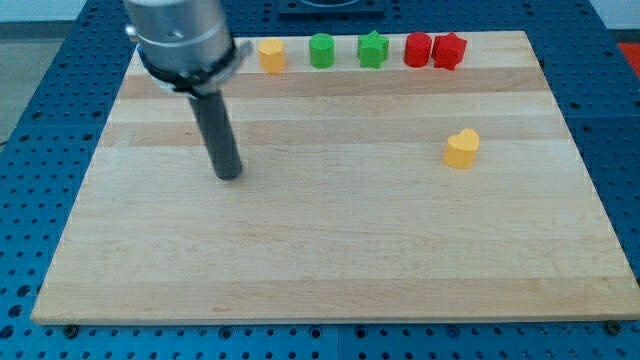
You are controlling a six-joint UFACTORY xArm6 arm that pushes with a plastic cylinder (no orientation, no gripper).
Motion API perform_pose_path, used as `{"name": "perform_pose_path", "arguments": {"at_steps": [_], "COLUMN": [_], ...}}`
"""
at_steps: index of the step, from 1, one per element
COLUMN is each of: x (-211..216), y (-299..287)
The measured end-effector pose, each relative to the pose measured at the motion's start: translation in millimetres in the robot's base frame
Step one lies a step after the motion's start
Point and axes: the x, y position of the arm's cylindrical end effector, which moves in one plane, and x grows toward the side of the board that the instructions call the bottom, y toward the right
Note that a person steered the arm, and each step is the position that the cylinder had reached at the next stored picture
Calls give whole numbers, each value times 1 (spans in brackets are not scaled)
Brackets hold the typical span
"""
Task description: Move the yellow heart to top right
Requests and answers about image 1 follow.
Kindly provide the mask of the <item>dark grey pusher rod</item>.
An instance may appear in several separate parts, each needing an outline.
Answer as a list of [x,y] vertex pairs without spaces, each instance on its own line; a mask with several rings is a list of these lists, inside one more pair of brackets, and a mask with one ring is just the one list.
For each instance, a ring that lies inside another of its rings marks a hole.
[[242,163],[223,96],[215,92],[189,99],[215,175],[233,180],[242,173]]

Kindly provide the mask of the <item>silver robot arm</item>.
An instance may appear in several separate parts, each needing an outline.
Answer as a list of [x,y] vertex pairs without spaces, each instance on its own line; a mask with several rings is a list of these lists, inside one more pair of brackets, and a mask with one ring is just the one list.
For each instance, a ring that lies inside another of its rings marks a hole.
[[196,118],[213,170],[221,180],[242,173],[222,87],[251,54],[238,44],[219,0],[125,0],[144,68],[161,87],[183,93]]

